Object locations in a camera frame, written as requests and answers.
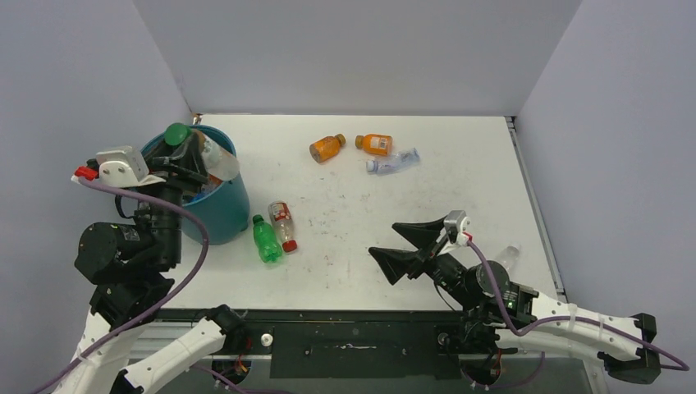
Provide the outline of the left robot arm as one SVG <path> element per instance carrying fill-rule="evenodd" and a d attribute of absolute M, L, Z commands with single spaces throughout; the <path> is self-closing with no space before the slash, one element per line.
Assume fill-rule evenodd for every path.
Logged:
<path fill-rule="evenodd" d="M 245 323 L 226 305 L 204 311 L 186 333 L 131 364 L 129 355 L 156 313 L 182 289 L 166 277 L 181 260 L 181 224 L 204 223 L 182 203 L 208 182 L 204 137 L 176 124 L 154 147 L 108 149 L 78 167 L 75 183 L 138 201 L 122 222 L 96 222 L 82 233 L 76 269 L 95 287 L 72 361 L 48 383 L 55 393 L 155 393 L 207 355 L 245 350 Z"/>

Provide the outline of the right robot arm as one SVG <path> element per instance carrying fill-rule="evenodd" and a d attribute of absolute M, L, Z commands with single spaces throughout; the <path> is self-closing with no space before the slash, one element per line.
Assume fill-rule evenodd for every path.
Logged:
<path fill-rule="evenodd" d="M 614 379 L 648 385 L 662 371 L 652 342 L 656 320 L 649 314 L 628 318 L 594 313 L 513 282 L 494 260 L 465 267 L 454 256 L 470 247 L 469 217 L 454 210 L 432 222 L 395 222 L 392 229 L 413 250 L 370 247 L 387 281 L 428 276 L 464 313 L 464 331 L 449 338 L 465 351 L 488 353 L 531 348 L 556 351 L 604 368 Z"/>

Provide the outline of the blue label water bottle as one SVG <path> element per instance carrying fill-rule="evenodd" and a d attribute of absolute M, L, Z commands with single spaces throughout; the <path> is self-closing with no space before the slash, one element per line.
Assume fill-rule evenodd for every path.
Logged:
<path fill-rule="evenodd" d="M 185 204 L 191 204 L 193 202 L 196 202 L 214 192 L 221 184 L 222 182 L 219 179 L 211 177 L 208 179 L 208 182 L 206 184 L 202 185 L 199 188 L 197 192 L 194 193 L 186 191 L 182 197 L 183 202 Z"/>

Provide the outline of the clear bottle blue cap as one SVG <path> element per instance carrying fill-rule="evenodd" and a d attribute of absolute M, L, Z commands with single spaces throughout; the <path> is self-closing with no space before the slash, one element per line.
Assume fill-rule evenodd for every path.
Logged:
<path fill-rule="evenodd" d="M 521 248 L 518 245 L 508 245 L 501 250 L 493 259 L 499 263 L 507 272 L 511 273 L 516 264 L 520 261 Z"/>

